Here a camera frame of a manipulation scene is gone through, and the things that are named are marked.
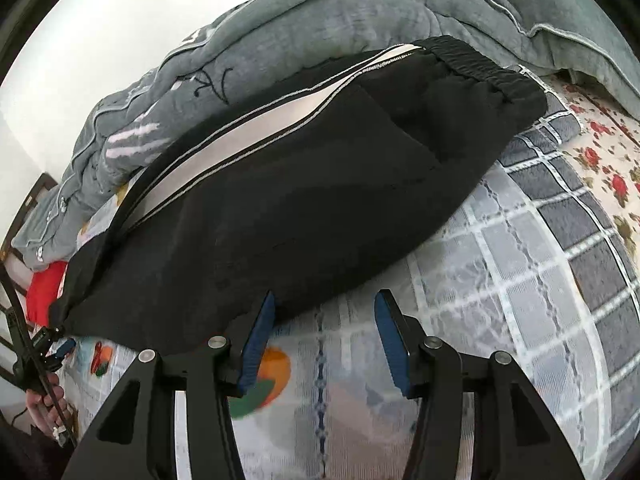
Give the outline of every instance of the finger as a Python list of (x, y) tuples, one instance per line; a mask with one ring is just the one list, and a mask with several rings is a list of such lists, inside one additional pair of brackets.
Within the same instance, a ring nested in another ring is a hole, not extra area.
[[(58, 403), (58, 405), (60, 406), (60, 410), (64, 411), (66, 409), (66, 400), (65, 399), (60, 399), (60, 402)], [(51, 422), (55, 422), (56, 419), (58, 418), (58, 410), (56, 408), (51, 408), (49, 410), (49, 413), (47, 413), (47, 418)]]
[(52, 372), (47, 373), (47, 379), (49, 379), (49, 382), (52, 386), (57, 386), (58, 384), (60, 384), (60, 378)]
[(42, 413), (40, 412), (38, 406), (39, 406), (38, 402), (34, 402), (33, 404), (28, 404), (27, 410), (29, 410), (29, 415), (31, 415), (31, 420), (33, 420), (33, 423), (36, 425), (36, 427), (42, 433), (48, 434), (49, 425), (47, 424), (47, 421), (42, 416)]
[(42, 396), (39, 393), (34, 392), (33, 390), (27, 390), (25, 404), (28, 408), (32, 408), (40, 402), (42, 402)]
[[(71, 423), (71, 413), (69, 412), (69, 410), (65, 410), (63, 412), (63, 415), (65, 415), (66, 421)], [(62, 419), (60, 417), (56, 419), (56, 425), (59, 427), (64, 426), (64, 422), (62, 422)]]
[[(62, 389), (62, 386), (54, 386), (53, 394), (56, 396), (56, 399), (60, 400), (65, 396), (65, 391)], [(46, 396), (44, 398), (44, 405), (47, 407), (53, 406), (53, 401), (51, 400), (51, 396)]]

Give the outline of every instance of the bedsheet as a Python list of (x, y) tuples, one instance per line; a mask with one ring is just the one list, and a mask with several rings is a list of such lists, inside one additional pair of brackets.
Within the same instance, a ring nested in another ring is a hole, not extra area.
[[(372, 310), (382, 287), (458, 351), (512, 353), (586, 478), (617, 464), (640, 422), (640, 126), (606, 98), (546, 82), (546, 117), (516, 136), (434, 237), (274, 331), (255, 395), (230, 401), (247, 478), (402, 476), (418, 405), (386, 366)], [(127, 189), (81, 230), (79, 246), (104, 230)], [(81, 338), (62, 371), (81, 433), (135, 358), (103, 341), (113, 357), (98, 378), (89, 372), (95, 343)], [(460, 479), (469, 478), (472, 434), (467, 397)], [(186, 457), (178, 438), (178, 467)]]

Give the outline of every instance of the gray blanket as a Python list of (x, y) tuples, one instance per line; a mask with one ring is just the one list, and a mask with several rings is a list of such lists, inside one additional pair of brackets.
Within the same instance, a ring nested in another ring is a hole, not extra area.
[(503, 66), (594, 76), (640, 118), (638, 61), (593, 0), (251, 0), (94, 107), (13, 245), (33, 269), (68, 259), (83, 223), (193, 125), (304, 67), (442, 34)]

